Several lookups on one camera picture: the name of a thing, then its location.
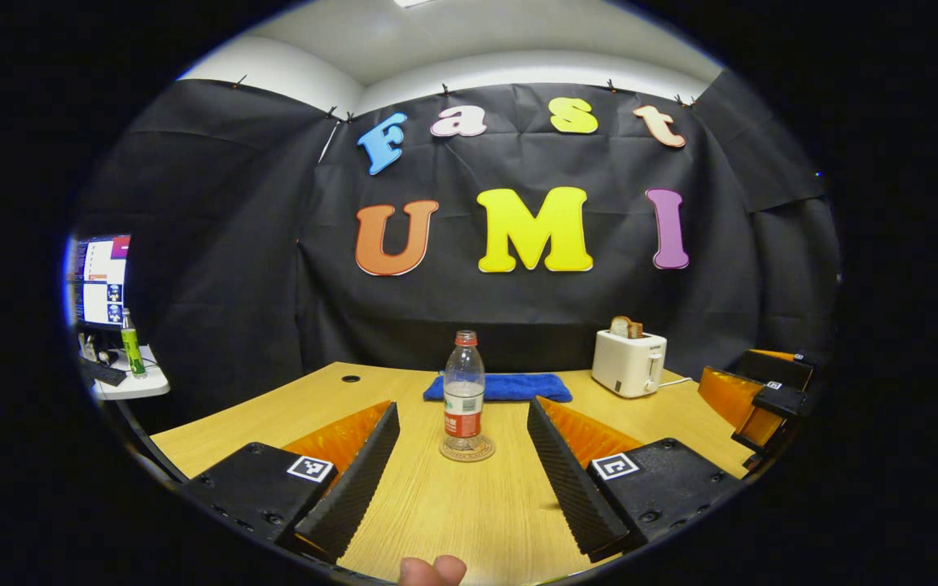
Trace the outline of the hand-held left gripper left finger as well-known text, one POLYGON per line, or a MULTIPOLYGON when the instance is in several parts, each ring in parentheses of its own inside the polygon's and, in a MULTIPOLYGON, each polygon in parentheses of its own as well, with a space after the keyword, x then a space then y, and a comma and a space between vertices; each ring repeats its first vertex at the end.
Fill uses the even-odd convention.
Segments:
POLYGON ((383 401, 286 448, 250 442, 179 492, 260 542, 335 563, 375 497, 400 433, 397 405, 383 401))

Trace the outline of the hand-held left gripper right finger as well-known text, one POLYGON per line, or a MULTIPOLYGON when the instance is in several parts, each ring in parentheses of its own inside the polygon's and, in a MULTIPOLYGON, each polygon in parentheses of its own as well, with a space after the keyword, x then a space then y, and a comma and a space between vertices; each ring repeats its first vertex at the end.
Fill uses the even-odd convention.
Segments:
POLYGON ((578 549, 592 562, 681 533, 743 482, 674 438, 651 443, 547 398, 526 429, 578 549))

